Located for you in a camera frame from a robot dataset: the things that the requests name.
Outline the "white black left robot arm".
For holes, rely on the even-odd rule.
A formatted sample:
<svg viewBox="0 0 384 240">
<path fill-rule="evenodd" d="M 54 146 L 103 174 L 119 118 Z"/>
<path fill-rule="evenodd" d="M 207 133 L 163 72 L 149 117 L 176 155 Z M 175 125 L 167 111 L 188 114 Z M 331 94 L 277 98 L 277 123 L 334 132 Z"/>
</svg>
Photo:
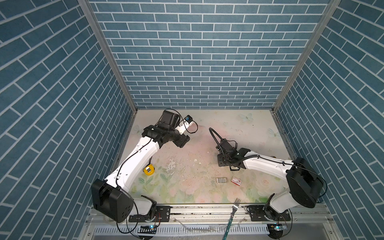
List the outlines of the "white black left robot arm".
<svg viewBox="0 0 384 240">
<path fill-rule="evenodd" d="M 146 196 L 134 199 L 128 192 L 135 179 L 149 165 L 151 157 L 160 148 L 172 142 L 182 148 L 190 140 L 185 135 L 194 120 L 182 118 L 171 109 L 163 111 L 155 125 L 144 128 L 142 137 L 129 156 L 104 180 L 96 179 L 91 185 L 94 209 L 117 223 L 133 218 L 149 222 L 156 215 L 157 202 Z"/>
</svg>

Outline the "white staple box tray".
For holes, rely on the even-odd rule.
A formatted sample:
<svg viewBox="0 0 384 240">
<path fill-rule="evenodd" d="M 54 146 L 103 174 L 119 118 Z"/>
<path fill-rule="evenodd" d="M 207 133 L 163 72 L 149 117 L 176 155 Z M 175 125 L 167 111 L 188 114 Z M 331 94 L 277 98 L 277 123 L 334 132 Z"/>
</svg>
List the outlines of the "white staple box tray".
<svg viewBox="0 0 384 240">
<path fill-rule="evenodd" d="M 217 184 L 225 184 L 227 182 L 228 182 L 228 179 L 226 177 L 216 178 L 216 183 Z"/>
</svg>

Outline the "red white staple box sleeve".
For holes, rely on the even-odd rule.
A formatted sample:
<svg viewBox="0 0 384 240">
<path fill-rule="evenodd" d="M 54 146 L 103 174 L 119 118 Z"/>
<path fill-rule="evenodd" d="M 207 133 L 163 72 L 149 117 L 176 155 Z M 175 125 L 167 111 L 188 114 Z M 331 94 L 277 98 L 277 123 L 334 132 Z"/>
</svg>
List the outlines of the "red white staple box sleeve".
<svg viewBox="0 0 384 240">
<path fill-rule="evenodd" d="M 231 182 L 237 186 L 240 186 L 242 183 L 242 180 L 237 177 L 232 177 Z"/>
</svg>

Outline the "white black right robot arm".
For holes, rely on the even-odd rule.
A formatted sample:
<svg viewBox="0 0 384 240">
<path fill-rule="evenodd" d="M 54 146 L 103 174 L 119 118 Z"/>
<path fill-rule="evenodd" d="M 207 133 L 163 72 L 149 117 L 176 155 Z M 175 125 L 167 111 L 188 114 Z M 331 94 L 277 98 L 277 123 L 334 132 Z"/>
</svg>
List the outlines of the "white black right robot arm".
<svg viewBox="0 0 384 240">
<path fill-rule="evenodd" d="M 209 128 L 209 132 L 217 144 L 220 167 L 228 166 L 235 172 L 240 169 L 256 170 L 274 176 L 288 185 L 280 193 L 270 195 L 263 206 L 263 214 L 269 221 L 278 220 L 283 212 L 296 206 L 314 208 L 318 199 L 323 196 L 322 189 L 328 190 L 326 180 L 303 158 L 282 160 L 260 155 L 250 149 L 237 150 L 236 146 L 232 146 L 230 141 L 222 138 L 213 128 Z"/>
</svg>

